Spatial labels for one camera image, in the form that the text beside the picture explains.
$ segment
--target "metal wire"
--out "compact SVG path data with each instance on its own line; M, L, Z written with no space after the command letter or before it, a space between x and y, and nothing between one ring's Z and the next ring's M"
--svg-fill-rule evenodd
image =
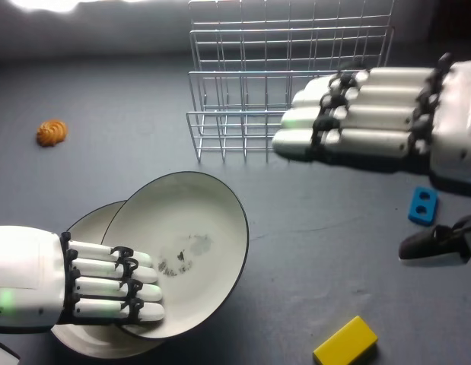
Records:
M262 151L268 160L282 114L311 78L347 61L386 65L395 0L283 1L189 2L195 71L186 120L198 161L203 151L223 161L228 151Z

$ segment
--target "blue toy block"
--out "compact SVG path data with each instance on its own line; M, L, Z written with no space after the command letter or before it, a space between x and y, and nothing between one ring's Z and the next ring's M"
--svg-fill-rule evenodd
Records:
M412 196L408 219L422 226L431 226L438 206L436 191L418 187Z

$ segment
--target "white plate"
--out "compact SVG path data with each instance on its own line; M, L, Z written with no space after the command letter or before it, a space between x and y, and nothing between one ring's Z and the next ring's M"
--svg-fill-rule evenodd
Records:
M69 232L74 240L101 243L113 216L124 202L106 205L76 222ZM146 341L131 336L114 325L55 325L53 334L80 354L101 359L120 359L149 351L160 341Z
M242 205L204 173L163 176L119 210L103 244L152 257L166 316L157 325L127 325L143 338L180 335L207 319L234 289L245 264L249 229Z

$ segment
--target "gray wall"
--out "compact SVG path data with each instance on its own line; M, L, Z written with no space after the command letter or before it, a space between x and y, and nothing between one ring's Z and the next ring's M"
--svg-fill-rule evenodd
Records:
M358 14L363 0L346 1L350 13ZM368 11L378 11L383 1L367 0ZM397 0L392 19L396 41L424 40L437 1ZM23 12L8 0L0 0L0 60L186 51L190 30L187 2L87 3L70 14L55 14ZM335 7L336 0L325 2ZM293 16L298 15L298 9L307 13L305 6L310 3L310 0L293 0ZM285 6L277 9L286 12Z

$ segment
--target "plate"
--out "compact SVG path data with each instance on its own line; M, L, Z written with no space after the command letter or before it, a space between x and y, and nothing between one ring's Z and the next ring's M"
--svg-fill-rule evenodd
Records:
M242 204L222 181L180 172L138 190L110 223L103 244L152 257L164 320L123 328L162 339L193 329L228 298L245 265L249 228Z
M101 243L113 216L124 202L112 203L85 215L69 228L73 239ZM53 334L73 351L101 359L131 357L157 347L160 341L146 341L131 336L120 328L94 325L55 325Z

